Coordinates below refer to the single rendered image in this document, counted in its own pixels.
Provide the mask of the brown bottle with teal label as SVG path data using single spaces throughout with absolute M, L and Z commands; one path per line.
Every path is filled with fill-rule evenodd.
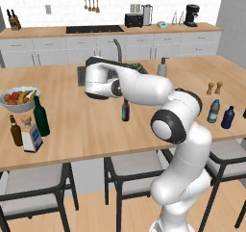
M 124 100 L 122 105 L 121 119 L 123 121 L 128 121 L 130 119 L 130 105 L 127 99 Z

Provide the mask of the dark green sponge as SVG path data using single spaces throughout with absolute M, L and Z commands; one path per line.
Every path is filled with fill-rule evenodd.
M 140 63 L 124 63 L 123 64 L 125 67 L 134 69 L 139 73 L 142 73 L 142 65 Z

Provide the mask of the dark island sink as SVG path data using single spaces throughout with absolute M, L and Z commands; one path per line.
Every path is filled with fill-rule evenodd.
M 83 87 L 86 82 L 86 67 L 90 64 L 96 64 L 96 63 L 107 63 L 107 64 L 117 64 L 120 66 L 125 67 L 123 64 L 117 61 L 112 61 L 112 60 L 107 60 L 102 57 L 97 57 L 97 56 L 92 56 L 89 57 L 86 60 L 86 65 L 85 66 L 78 66 L 77 67 L 77 78 L 78 78 L 78 86 Z M 141 74 L 147 74 L 147 70 L 143 67 L 142 65 L 142 73 Z

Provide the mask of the grey soap dispenser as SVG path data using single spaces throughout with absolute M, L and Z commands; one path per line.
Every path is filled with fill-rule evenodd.
M 162 57 L 159 63 L 158 75 L 162 77 L 165 77 L 167 75 L 167 63 L 165 57 Z

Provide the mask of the black stool with grey seat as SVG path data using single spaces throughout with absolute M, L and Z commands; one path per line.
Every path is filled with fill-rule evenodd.
M 106 205 L 109 204 L 110 183 L 116 190 L 116 232 L 121 232 L 122 201 L 149 197 L 152 181 L 164 170 L 157 150 L 104 158 Z
M 204 232 L 219 185 L 222 182 L 246 178 L 246 150 L 236 140 L 214 142 L 206 164 L 206 171 L 211 177 L 212 191 L 198 232 Z
M 75 210 L 79 202 L 70 163 L 23 168 L 9 172 L 0 209 L 5 220 L 22 219 L 59 212 L 64 232 L 70 232 L 63 199 L 64 191 L 72 192 Z

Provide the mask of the grey sink tap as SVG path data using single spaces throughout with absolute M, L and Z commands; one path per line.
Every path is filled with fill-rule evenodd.
M 117 47 L 117 52 L 118 52 L 118 61 L 120 63 L 122 63 L 122 49 L 121 49 L 121 45 L 118 42 L 117 39 L 113 39 L 113 42 L 115 43 L 116 47 Z

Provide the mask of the dark green glass bottle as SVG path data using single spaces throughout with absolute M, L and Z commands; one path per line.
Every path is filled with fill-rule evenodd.
M 34 116 L 36 120 L 37 129 L 42 137 L 50 134 L 49 124 L 45 109 L 40 105 L 39 97 L 35 96 Z

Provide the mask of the black hob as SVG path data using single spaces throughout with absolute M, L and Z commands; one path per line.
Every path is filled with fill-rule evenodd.
M 124 32 L 119 25 L 67 26 L 67 34 Z

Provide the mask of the black toaster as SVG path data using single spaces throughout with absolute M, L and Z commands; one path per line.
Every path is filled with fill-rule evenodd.
M 125 14 L 125 26 L 131 27 L 142 27 L 143 26 L 143 15 L 141 13 L 126 13 Z

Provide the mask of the clear plastic bottle blue cap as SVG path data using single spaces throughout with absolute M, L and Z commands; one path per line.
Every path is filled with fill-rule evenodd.
M 209 114 L 208 114 L 209 123 L 216 122 L 219 110 L 220 110 L 220 102 L 218 99 L 215 99 L 210 105 Z

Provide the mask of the grey base cupboards run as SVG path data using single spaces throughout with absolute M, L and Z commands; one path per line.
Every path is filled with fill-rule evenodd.
M 118 61 L 113 39 L 122 49 L 122 60 L 156 60 L 162 57 L 214 55 L 219 31 L 109 35 L 96 37 L 0 39 L 0 67 L 82 64 L 91 56 Z

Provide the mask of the white and blue carton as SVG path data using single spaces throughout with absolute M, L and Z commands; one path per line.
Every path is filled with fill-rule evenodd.
M 36 153 L 43 143 L 37 126 L 30 116 L 23 116 L 21 122 L 24 124 L 21 128 L 23 149 L 25 152 Z

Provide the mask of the silver kettle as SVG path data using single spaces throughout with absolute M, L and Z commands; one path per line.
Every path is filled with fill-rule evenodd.
M 149 26 L 152 24 L 152 14 L 153 7 L 150 4 L 141 6 L 142 14 L 143 14 L 143 25 Z

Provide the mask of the yellow banana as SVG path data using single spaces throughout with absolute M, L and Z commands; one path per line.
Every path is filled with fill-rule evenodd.
M 18 102 L 20 104 L 25 104 L 31 102 L 34 97 L 36 96 L 36 91 L 35 90 L 26 90 L 20 93 L 18 97 Z

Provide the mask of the dark blue plastic bottle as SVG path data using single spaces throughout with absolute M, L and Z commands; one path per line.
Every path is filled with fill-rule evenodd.
M 223 119 L 221 121 L 221 127 L 224 129 L 230 129 L 234 119 L 234 107 L 231 106 L 228 110 L 225 111 Z

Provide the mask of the white fruit bowl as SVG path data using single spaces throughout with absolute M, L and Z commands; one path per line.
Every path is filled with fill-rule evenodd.
M 30 91 L 31 93 L 27 95 L 28 98 L 32 96 L 33 93 L 36 94 L 36 96 L 40 96 L 40 90 L 38 88 L 34 87 L 19 87 L 19 88 L 13 88 L 10 90 L 6 90 L 3 93 L 0 94 L 0 104 L 4 106 L 7 110 L 13 113 L 24 113 L 32 110 L 35 107 L 35 101 L 32 100 L 30 102 L 19 104 L 19 105 L 9 105 L 8 102 L 4 99 L 5 94 L 12 94 L 16 91 Z

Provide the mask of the brown glass bottle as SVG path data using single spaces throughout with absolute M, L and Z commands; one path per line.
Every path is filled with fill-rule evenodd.
M 22 142 L 22 136 L 21 136 L 21 129 L 17 125 L 13 115 L 10 115 L 10 121 L 12 125 L 11 132 L 12 132 L 13 141 L 17 146 L 22 146 L 23 142 Z

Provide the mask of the black coffee machine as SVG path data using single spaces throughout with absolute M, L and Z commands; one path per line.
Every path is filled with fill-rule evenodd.
M 188 27 L 196 27 L 197 24 L 194 22 L 194 18 L 198 16 L 200 7 L 198 5 L 188 4 L 186 6 L 186 15 L 184 25 Z

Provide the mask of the wooden knife block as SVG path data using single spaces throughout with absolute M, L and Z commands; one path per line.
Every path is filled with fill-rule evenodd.
M 20 25 L 17 15 L 14 13 L 13 10 L 7 10 L 7 15 L 8 15 L 12 30 L 19 31 L 21 29 L 21 25 Z

